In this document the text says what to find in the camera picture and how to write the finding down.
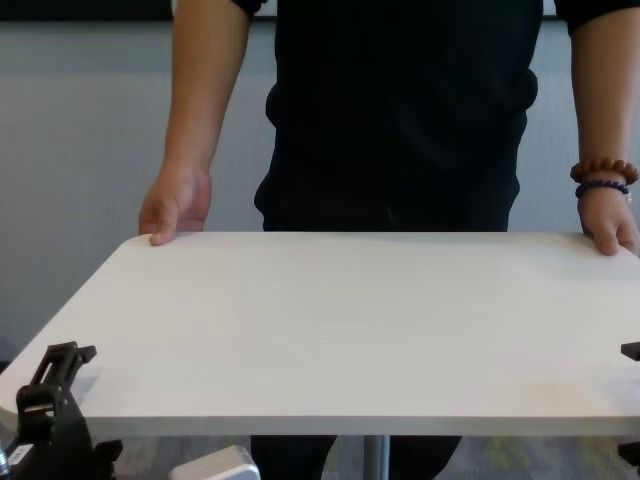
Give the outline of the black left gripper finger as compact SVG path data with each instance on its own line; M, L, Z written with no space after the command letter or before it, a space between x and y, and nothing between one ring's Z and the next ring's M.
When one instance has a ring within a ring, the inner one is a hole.
M121 440L98 443L94 447L94 460L97 480L116 480L115 462L123 451Z
M28 385L17 393L20 415L55 415L69 404L70 390L81 367L97 355L95 346L75 341L50 345Z

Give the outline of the person's left hand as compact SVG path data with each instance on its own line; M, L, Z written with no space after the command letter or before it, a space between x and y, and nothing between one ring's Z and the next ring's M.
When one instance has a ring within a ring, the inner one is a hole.
M639 256L639 229L626 197L619 191L598 187L578 200L578 214L584 233L604 255L621 249Z

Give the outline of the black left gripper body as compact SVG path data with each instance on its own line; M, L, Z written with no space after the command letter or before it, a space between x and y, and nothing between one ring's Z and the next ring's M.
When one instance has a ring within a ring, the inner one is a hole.
M6 451L3 479L93 479L94 454L85 419L71 399L21 405Z

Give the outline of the person's right hand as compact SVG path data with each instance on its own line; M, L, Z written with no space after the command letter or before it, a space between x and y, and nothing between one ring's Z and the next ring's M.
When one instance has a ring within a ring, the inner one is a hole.
M207 168L165 163L149 189L139 213L139 234L152 246L171 242L179 233L201 232L212 200Z

